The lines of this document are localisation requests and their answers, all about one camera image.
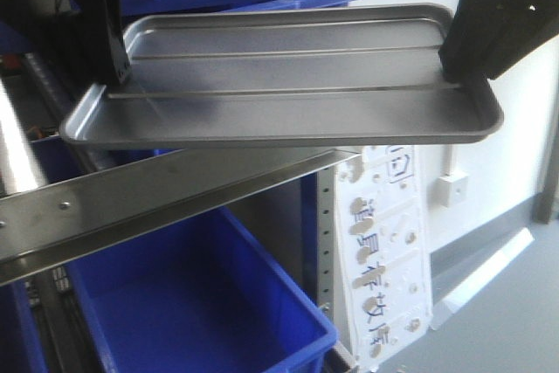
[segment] screw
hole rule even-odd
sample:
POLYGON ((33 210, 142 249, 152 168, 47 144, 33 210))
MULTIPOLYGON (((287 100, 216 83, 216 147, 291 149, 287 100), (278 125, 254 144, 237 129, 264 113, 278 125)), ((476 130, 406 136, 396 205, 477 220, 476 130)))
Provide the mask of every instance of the screw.
POLYGON ((319 307, 322 313, 327 314, 330 311, 330 303, 324 303, 319 307))

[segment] gray floor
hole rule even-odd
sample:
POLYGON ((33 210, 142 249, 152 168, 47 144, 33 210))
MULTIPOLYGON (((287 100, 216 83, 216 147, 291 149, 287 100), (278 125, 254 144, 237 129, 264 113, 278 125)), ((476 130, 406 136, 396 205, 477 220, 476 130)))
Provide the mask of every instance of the gray floor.
POLYGON ((528 228, 527 250, 379 373, 559 372, 559 222, 528 228))

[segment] metal tray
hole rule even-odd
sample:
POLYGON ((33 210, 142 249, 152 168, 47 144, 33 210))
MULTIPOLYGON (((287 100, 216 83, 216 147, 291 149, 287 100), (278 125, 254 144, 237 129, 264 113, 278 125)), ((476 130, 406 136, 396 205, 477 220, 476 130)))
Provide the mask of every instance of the metal tray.
POLYGON ((481 75, 445 81, 436 5, 146 17, 133 77, 60 133, 107 149, 476 142, 502 123, 481 75))

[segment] black bracket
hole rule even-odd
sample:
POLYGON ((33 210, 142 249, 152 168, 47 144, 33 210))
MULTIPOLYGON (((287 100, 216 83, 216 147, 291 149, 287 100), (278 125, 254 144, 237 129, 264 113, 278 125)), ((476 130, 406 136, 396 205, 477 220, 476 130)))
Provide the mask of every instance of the black bracket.
POLYGON ((67 21, 73 24, 90 59, 97 81, 120 85, 130 73, 130 62, 122 40, 120 0, 73 0, 80 13, 67 21))
POLYGON ((0 18, 27 36, 62 79, 120 85, 130 73, 122 40, 120 0, 72 0, 60 10, 45 0, 0 0, 0 18))
POLYGON ((559 0, 460 0, 439 55, 449 79, 496 79, 559 33, 559 0))

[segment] stainless steel bar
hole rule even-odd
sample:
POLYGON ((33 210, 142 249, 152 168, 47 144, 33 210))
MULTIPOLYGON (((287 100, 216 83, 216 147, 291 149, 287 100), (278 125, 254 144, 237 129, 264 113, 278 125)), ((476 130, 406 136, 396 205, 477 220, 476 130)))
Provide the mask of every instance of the stainless steel bar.
MULTIPOLYGON (((57 120, 57 123, 61 123, 76 105, 69 88, 60 82, 38 54, 33 52, 25 54, 22 64, 25 74, 31 80, 33 86, 37 88, 48 110, 57 120)), ((85 173, 97 172, 116 166, 116 162, 106 150, 88 147, 70 148, 70 150, 85 173)))
POLYGON ((335 168, 316 174, 317 264, 316 303, 334 319, 334 248, 335 248, 335 168))
POLYGON ((359 366, 354 357, 341 342, 326 353, 324 358, 325 373, 357 373, 359 366))
POLYGON ((54 283, 52 271, 48 270, 35 276, 41 306, 45 311, 45 318, 54 349, 64 373, 86 373, 83 362, 73 340, 72 331, 62 306, 60 294, 54 283))
POLYGON ((534 221, 549 224, 557 218, 559 196, 559 97, 556 97, 553 120, 549 128, 547 158, 542 165, 541 188, 534 205, 534 221))
POLYGON ((354 156, 324 148, 184 150, 6 197, 0 283, 354 156))
POLYGON ((35 190, 47 184, 1 79, 0 177, 6 195, 35 190))

